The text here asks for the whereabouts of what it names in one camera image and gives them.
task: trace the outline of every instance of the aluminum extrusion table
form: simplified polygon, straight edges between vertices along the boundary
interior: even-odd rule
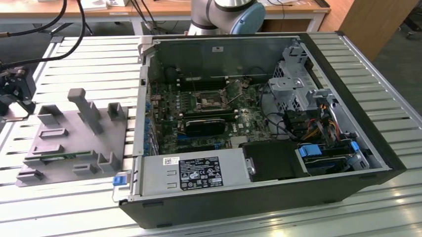
[[[143,230],[113,201],[113,178],[19,188],[22,160],[39,121],[9,123],[0,134],[0,233],[6,236],[421,236],[422,233],[422,119],[352,45],[346,37],[314,33],[365,111],[400,155],[408,172],[372,186],[340,203],[290,209],[194,225]],[[49,46],[45,57],[69,51],[77,38]],[[67,91],[87,90],[103,108],[109,102],[130,106],[125,169],[133,167],[138,95],[137,36],[86,37],[65,60],[42,63],[35,72],[41,105],[74,110]]]

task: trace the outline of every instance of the warning label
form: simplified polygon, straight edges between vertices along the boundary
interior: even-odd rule
[[[205,189],[224,186],[218,157],[180,161],[181,189]]]

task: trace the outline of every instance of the green circuit board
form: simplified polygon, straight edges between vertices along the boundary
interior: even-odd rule
[[[249,85],[245,79],[233,79],[221,90],[181,91],[174,84],[153,85],[153,105],[158,126],[162,155],[201,150],[230,149],[233,138],[248,141],[272,139],[269,126],[258,105],[261,84]],[[188,137],[181,132],[181,113],[232,110],[234,122],[226,123],[225,132],[216,136]]]

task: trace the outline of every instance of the floor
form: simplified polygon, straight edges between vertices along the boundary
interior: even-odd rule
[[[189,22],[160,22],[162,31],[170,34],[182,34],[189,29]],[[134,35],[130,23],[119,25],[111,23],[90,23],[97,36]],[[23,31],[31,29],[33,25],[0,25],[0,32]],[[79,36],[81,25],[75,24],[65,29],[59,35]],[[14,62],[19,60],[39,58],[47,49],[51,36],[46,33],[35,33],[27,36],[0,39],[0,60]],[[422,114],[422,35],[415,35],[407,39],[407,33],[399,31],[389,44],[384,48],[375,61],[376,67],[389,79],[397,90],[403,93],[416,110]]]

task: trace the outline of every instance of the white table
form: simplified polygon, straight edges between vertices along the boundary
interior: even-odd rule
[[[312,37],[392,143],[408,172],[388,183],[364,189],[340,203],[201,225],[143,230],[111,199],[113,178],[27,188],[14,185],[38,129],[39,121],[33,116],[27,121],[9,123],[0,134],[5,140],[0,145],[2,236],[421,236],[421,117],[404,103],[403,97],[346,38],[321,33],[312,34]],[[53,43],[45,57],[67,52],[75,41],[77,38],[66,38],[63,43]],[[83,87],[87,99],[94,100],[98,107],[106,107],[109,102],[130,106],[125,169],[133,165],[141,67],[138,41],[135,36],[86,37],[70,58],[42,63],[35,72],[38,93],[34,99],[39,105],[57,104],[61,110],[74,110],[74,104],[66,99],[67,91]]]

